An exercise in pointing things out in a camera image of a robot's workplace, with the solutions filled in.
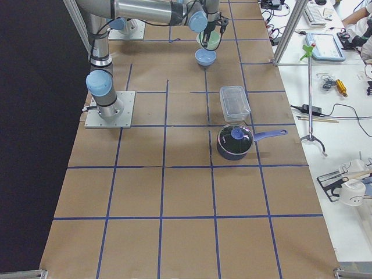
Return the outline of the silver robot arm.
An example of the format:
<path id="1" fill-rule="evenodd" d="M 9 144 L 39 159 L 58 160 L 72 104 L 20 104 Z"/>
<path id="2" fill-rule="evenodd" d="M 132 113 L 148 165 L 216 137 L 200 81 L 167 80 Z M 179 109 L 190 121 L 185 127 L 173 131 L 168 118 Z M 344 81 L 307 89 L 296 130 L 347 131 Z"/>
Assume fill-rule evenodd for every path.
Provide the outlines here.
<path id="1" fill-rule="evenodd" d="M 219 11 L 219 1 L 110 1 L 102 17 L 126 17 L 167 26 L 187 26 L 208 46 L 212 31 L 223 34 L 228 18 Z"/>
<path id="2" fill-rule="evenodd" d="M 77 1 L 83 17 L 88 42 L 91 70 L 86 85 L 96 102 L 97 114 L 103 119 L 120 115 L 124 105 L 113 84 L 112 57 L 109 52 L 109 23 L 115 20 L 114 1 Z"/>

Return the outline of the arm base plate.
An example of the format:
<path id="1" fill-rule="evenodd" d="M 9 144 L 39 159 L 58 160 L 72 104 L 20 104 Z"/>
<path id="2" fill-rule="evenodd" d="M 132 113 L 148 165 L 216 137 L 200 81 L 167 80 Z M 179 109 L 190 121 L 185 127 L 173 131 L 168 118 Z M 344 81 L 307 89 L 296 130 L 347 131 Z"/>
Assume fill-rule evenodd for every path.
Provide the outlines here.
<path id="1" fill-rule="evenodd" d="M 111 30 L 109 40 L 111 41 L 138 41 L 143 40 L 145 34 L 145 23 L 131 19 L 121 30 Z"/>
<path id="2" fill-rule="evenodd" d="M 116 102 L 110 106 L 99 106 L 94 97 L 87 111 L 85 128 L 130 128 L 133 119 L 135 91 L 117 91 Z"/>

